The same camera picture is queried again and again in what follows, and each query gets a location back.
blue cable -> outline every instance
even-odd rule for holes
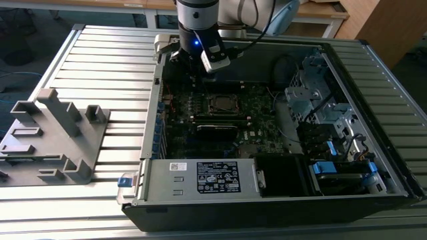
[[[15,101],[5,101],[5,100],[0,100],[0,103],[6,103],[6,104],[17,104]]]
[[[37,73],[37,72],[31,72],[31,71],[18,71],[18,72],[10,72],[10,73],[2,75],[0,78],[7,77],[7,76],[14,75],[14,74],[25,74],[25,75],[29,74],[29,75],[38,75],[41,78],[43,77],[43,75],[42,75],[41,73]]]

floor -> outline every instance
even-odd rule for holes
[[[34,10],[33,20],[38,32],[27,37],[27,42],[34,51],[35,60],[25,66],[9,66],[0,60],[0,71],[9,72],[37,72],[43,74],[50,63],[61,49],[61,46],[70,34],[74,24],[106,25],[119,27],[135,27],[133,14],[126,13],[99,13],[99,12],[77,12],[61,11],[61,19],[54,20],[47,10]],[[174,17],[159,18],[162,28],[175,29],[177,19]],[[421,61],[413,55],[408,55],[393,69],[394,74],[409,90],[414,99],[427,112],[427,61]],[[10,111],[14,102],[27,100],[34,88],[39,82],[37,75],[11,75],[0,78],[0,138],[14,122]]]

gray 3d printed holder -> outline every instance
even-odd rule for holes
[[[46,108],[19,101],[11,111],[17,121],[0,143],[0,187],[87,184],[111,112],[98,105],[78,109],[50,88],[37,100]]]

wooden table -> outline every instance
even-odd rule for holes
[[[173,0],[147,0],[147,14],[149,28],[158,28],[157,18],[150,19],[151,16],[158,15],[177,15],[177,6]],[[332,3],[308,2],[300,6],[296,23],[310,23],[328,25],[324,33],[324,38],[334,38],[344,21],[349,19],[348,12],[336,10]]]
[[[364,39],[393,68],[427,31],[426,0],[341,0],[352,14],[337,34]]]
[[[150,29],[158,29],[158,15],[177,15],[173,0],[0,0],[0,7],[145,14]],[[308,2],[300,7],[296,23],[328,25],[325,38],[334,38],[344,21],[350,17],[330,3]]]
[[[147,0],[0,0],[0,7],[145,14]]]

blue drive latch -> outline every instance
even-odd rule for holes
[[[318,161],[313,165],[314,173],[316,174],[337,174],[337,168],[334,162],[332,161]]]

